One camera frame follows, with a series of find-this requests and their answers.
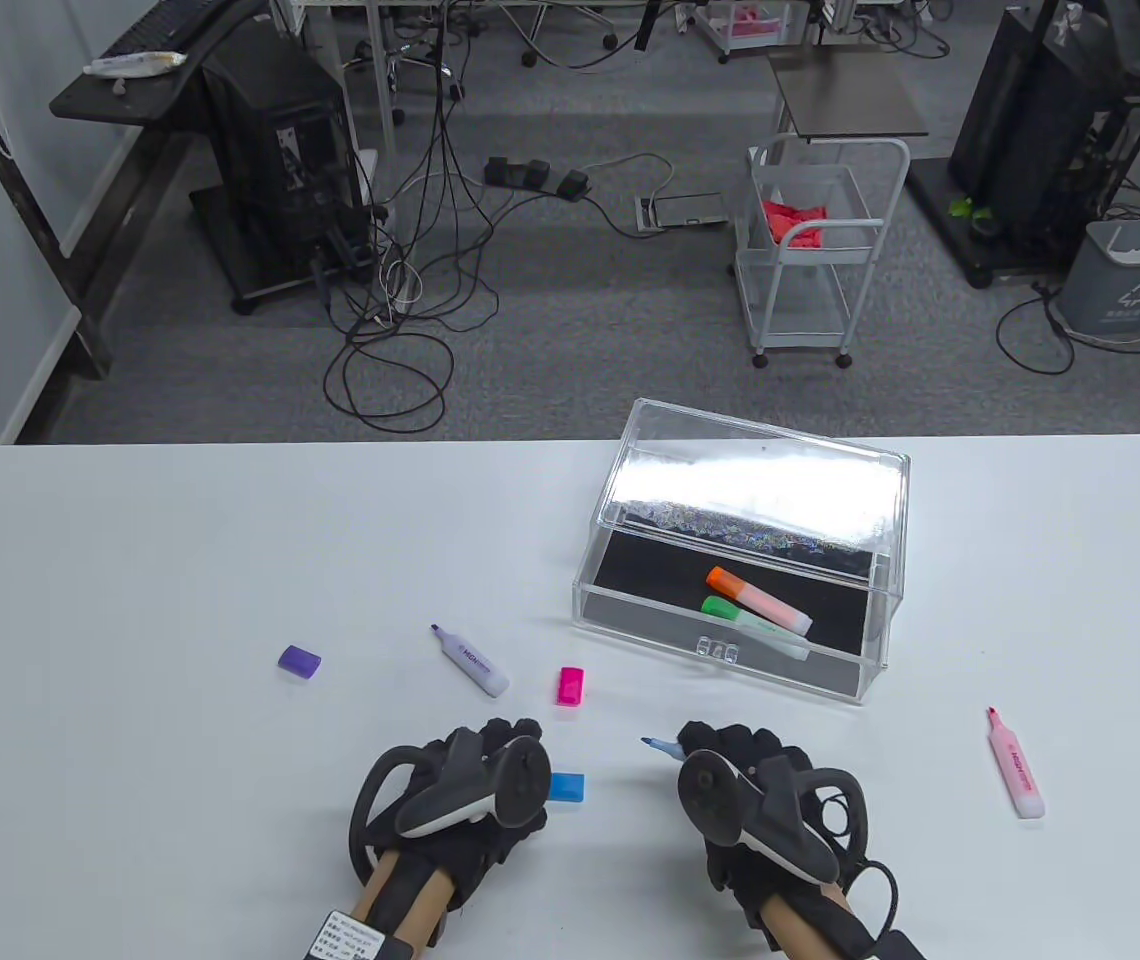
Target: blue marker cap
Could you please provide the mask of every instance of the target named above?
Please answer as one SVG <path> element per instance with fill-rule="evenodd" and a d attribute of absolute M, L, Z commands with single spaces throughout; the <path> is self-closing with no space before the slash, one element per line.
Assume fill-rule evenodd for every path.
<path fill-rule="evenodd" d="M 583 804 L 583 773 L 553 773 L 548 800 Z"/>
<path fill-rule="evenodd" d="M 284 672 L 294 673 L 296 677 L 311 680 L 314 673 L 321 666 L 321 658 L 316 653 L 308 653 L 308 650 L 291 645 L 280 654 L 277 666 Z"/>

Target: purple marker cap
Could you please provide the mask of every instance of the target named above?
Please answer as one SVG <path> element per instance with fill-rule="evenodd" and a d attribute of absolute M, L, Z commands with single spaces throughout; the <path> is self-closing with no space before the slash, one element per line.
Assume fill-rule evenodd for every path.
<path fill-rule="evenodd" d="M 291 645 L 286 648 L 285 653 L 280 654 L 277 666 L 285 672 L 294 673 L 296 677 L 311 680 L 314 673 L 321 666 L 321 658 L 316 653 L 308 653 L 308 650 Z"/>

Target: clear acrylic box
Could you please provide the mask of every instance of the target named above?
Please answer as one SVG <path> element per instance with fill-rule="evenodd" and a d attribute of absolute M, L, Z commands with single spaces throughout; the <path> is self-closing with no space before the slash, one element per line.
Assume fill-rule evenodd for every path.
<path fill-rule="evenodd" d="M 857 703 L 903 599 L 907 457 L 640 399 L 575 577 L 575 621 Z M 714 567 L 804 612 L 726 620 Z M 720 597 L 707 603 L 710 596 Z"/>

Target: green highlighter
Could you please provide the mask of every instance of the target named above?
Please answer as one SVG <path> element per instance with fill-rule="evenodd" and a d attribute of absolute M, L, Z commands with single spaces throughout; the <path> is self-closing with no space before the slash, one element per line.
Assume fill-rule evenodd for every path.
<path fill-rule="evenodd" d="M 765 617 L 758 617 L 757 613 L 736 607 L 724 596 L 710 596 L 705 600 L 701 609 L 710 617 L 719 617 L 722 620 L 731 620 L 738 623 L 739 626 L 749 627 L 752 634 L 747 636 L 756 640 L 757 643 L 765 644 L 771 650 L 779 650 L 785 657 L 791 657 L 795 660 L 804 660 L 809 657 L 806 640 L 793 634 L 792 630 L 784 630 L 776 623 L 766 620 Z"/>

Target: black glove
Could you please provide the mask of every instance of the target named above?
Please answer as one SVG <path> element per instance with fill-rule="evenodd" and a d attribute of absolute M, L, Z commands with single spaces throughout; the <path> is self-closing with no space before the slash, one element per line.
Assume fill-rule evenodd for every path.
<path fill-rule="evenodd" d="M 480 735 L 482 735 L 483 754 L 489 756 L 514 737 L 534 737 L 538 740 L 543 737 L 543 730 L 534 719 L 519 719 L 515 724 L 511 724 L 496 718 L 482 727 Z M 369 880 L 370 870 L 366 847 L 373 847 L 375 859 L 386 851 L 398 851 L 402 859 L 423 861 L 425 867 L 432 868 L 427 870 L 429 876 L 434 869 L 445 870 L 455 884 L 450 910 L 457 910 L 480 886 L 487 870 L 494 864 L 503 863 L 512 852 L 512 847 L 538 829 L 543 829 L 543 824 L 548 822 L 548 815 L 544 810 L 539 810 L 529 823 L 514 828 L 500 827 L 494 817 L 482 817 L 475 823 L 456 823 L 427 837 L 416 837 L 414 840 L 398 835 L 393 827 L 397 812 L 412 796 L 437 782 L 438 773 L 446 759 L 446 750 L 453 739 L 454 735 L 445 741 L 433 740 L 424 746 L 423 752 L 427 757 L 415 763 L 405 794 L 392 800 L 392 804 L 374 817 L 368 827 L 358 823 L 360 817 L 358 812 L 355 812 L 349 832 L 349 852 L 352 865 L 364 882 Z"/>
<path fill-rule="evenodd" d="M 767 730 L 754 733 L 743 724 L 712 730 L 707 723 L 692 721 L 681 727 L 676 739 L 686 755 L 694 750 L 712 750 L 725 756 L 758 787 L 762 783 L 757 781 L 757 767 L 769 756 L 784 755 L 797 771 L 813 768 L 809 756 L 803 749 L 797 746 L 783 746 L 774 733 Z M 839 843 L 840 837 L 823 827 L 822 803 L 816 795 L 803 794 L 800 808 L 806 823 L 816 827 L 816 832 L 825 838 L 838 856 L 841 864 L 841 886 L 848 888 L 849 885 L 844 878 L 848 876 L 849 882 L 853 882 L 862 867 L 850 863 L 849 855 Z M 863 957 L 871 950 L 873 938 L 863 924 L 840 904 L 823 896 L 813 882 L 795 877 L 780 864 L 765 859 L 758 852 L 749 851 L 742 844 L 724 847 L 705 841 L 705 847 L 708 854 L 708 879 L 711 879 L 712 887 L 717 890 L 730 887 L 734 893 L 734 900 L 747 916 L 749 927 L 765 933 L 771 950 L 779 950 L 779 943 L 762 924 L 762 906 L 765 906 L 766 901 L 775 893 L 803 916 L 811 927 L 820 931 L 840 955 L 853 960 L 854 957 Z"/>

